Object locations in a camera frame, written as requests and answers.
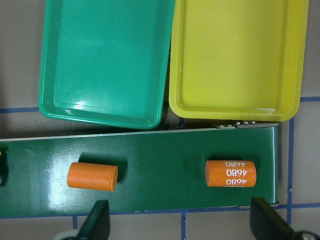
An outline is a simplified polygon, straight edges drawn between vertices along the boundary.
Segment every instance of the dark green board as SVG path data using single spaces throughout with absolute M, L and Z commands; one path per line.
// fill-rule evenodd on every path
M 206 129 L 0 141 L 8 178 L 0 217 L 87 214 L 97 200 L 111 212 L 270 204 L 277 196 L 277 128 Z M 69 188 L 72 162 L 117 165 L 114 192 Z M 207 187 L 207 160 L 250 160 L 255 187 Z

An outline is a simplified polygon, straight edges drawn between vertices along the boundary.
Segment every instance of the green tray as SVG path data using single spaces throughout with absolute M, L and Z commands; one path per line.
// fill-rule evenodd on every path
M 47 0 L 39 109 L 133 129 L 162 114 L 174 0 Z
M 111 212 L 248 206 L 277 196 L 277 127 L 136 132 L 0 141 L 8 179 L 0 217 L 87 214 L 97 200 Z M 255 187 L 207 187 L 207 160 L 249 160 Z M 72 162 L 117 165 L 114 192 L 69 188 Z

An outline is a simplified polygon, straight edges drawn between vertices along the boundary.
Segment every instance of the yellow tray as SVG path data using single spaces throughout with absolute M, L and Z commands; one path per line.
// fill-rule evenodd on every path
M 308 0 L 176 0 L 169 103 L 180 117 L 286 121 L 300 101 Z

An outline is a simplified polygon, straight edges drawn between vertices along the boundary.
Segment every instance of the cylinder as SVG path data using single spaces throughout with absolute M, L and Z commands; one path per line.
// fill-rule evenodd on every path
M 208 187 L 254 187 L 257 173 L 252 161 L 208 160 L 205 181 Z
M 67 184 L 70 188 L 114 191 L 118 167 L 112 165 L 73 162 L 69 168 Z

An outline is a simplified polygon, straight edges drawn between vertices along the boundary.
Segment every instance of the orange cylinder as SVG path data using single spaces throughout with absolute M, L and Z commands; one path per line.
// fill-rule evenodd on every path
M 208 160 L 205 181 L 208 187 L 254 187 L 257 173 L 252 161 Z
M 117 166 L 73 162 L 69 168 L 67 184 L 70 188 L 114 191 L 117 178 Z

